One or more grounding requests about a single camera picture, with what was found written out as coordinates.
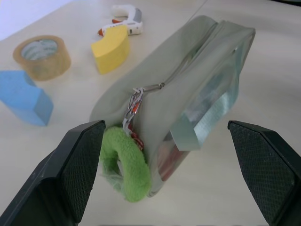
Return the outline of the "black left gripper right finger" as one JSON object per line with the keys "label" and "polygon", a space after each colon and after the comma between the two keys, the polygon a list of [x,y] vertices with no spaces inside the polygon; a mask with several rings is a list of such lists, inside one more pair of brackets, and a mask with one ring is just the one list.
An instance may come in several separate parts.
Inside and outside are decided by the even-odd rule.
{"label": "black left gripper right finger", "polygon": [[301,224],[301,157],[275,131],[229,121],[245,183],[270,226]]}

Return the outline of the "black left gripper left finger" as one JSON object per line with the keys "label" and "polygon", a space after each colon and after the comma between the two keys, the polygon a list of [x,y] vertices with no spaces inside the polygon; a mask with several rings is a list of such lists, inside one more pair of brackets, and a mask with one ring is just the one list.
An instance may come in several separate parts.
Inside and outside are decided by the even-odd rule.
{"label": "black left gripper left finger", "polygon": [[95,182],[105,122],[69,130],[0,217],[2,226],[76,226]]}

